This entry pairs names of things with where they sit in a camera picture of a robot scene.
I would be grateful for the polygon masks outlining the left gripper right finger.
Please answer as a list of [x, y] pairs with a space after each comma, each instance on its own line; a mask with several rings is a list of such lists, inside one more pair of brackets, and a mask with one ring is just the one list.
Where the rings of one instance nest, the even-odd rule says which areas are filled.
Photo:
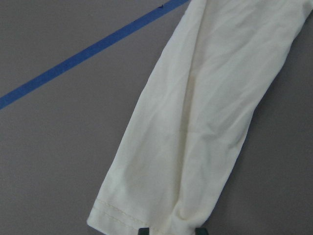
[[195, 229], [195, 235], [208, 235], [207, 229]]

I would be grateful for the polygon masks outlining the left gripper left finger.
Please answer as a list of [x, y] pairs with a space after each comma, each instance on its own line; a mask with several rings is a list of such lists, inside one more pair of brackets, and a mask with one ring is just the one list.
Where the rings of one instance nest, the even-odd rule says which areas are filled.
[[150, 230], [149, 229], [139, 229], [138, 230], [138, 235], [149, 235]]

